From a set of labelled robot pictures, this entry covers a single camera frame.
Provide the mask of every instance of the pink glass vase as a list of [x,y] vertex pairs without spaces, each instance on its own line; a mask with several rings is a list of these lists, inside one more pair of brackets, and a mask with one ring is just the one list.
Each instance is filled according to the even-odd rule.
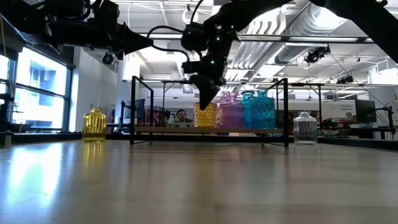
[[222,128],[243,128],[243,105],[236,100],[237,93],[227,93],[227,104],[220,105]]

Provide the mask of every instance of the robotic equipment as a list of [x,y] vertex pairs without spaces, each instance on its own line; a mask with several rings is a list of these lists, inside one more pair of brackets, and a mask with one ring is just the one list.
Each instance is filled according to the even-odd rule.
[[[203,110],[226,83],[223,78],[232,41],[238,32],[261,14],[288,3],[290,0],[234,0],[223,5],[220,11],[203,24],[191,21],[183,32],[181,45],[185,50],[196,51],[200,61],[183,63],[185,73],[194,74],[191,83],[200,91],[200,108]],[[384,6],[386,0],[310,0],[325,7],[337,16],[352,20],[391,59],[398,62],[398,21]],[[91,10],[94,18],[87,19]],[[109,49],[119,58],[145,47],[153,41],[131,31],[125,24],[117,24],[118,5],[110,0],[44,0],[29,5],[23,0],[2,0],[0,14],[27,42],[58,45],[77,45],[92,49]]]
[[[89,18],[91,11],[94,18]],[[118,24],[119,6],[110,0],[44,0],[30,5],[23,0],[1,0],[0,14],[28,43],[107,49],[123,53],[149,47],[149,40],[126,24]]]

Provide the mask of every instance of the wooden shelf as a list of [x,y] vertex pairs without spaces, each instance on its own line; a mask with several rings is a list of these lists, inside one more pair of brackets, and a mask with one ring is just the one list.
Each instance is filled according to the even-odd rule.
[[283,129],[243,129],[243,128],[166,128],[166,127],[136,127],[138,132],[152,133],[253,133],[253,134],[283,134]]

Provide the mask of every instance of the monitor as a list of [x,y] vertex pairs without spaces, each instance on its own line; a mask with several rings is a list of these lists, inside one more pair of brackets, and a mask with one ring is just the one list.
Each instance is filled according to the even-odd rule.
[[[135,107],[131,108],[131,110],[134,110],[135,118],[143,118],[144,117],[144,107],[145,107],[145,99],[136,100]],[[131,118],[131,110],[127,109],[124,118]]]
[[356,122],[377,122],[376,104],[369,100],[355,100]]

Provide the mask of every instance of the blue glass vase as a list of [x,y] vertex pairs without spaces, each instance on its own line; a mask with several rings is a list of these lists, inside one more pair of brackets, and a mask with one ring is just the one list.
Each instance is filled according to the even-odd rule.
[[242,92],[243,100],[240,102],[243,105],[243,125],[244,128],[252,128],[251,116],[251,98],[254,96],[254,91]]
[[275,101],[267,97],[267,90],[258,90],[257,98],[251,99],[252,128],[275,128]]

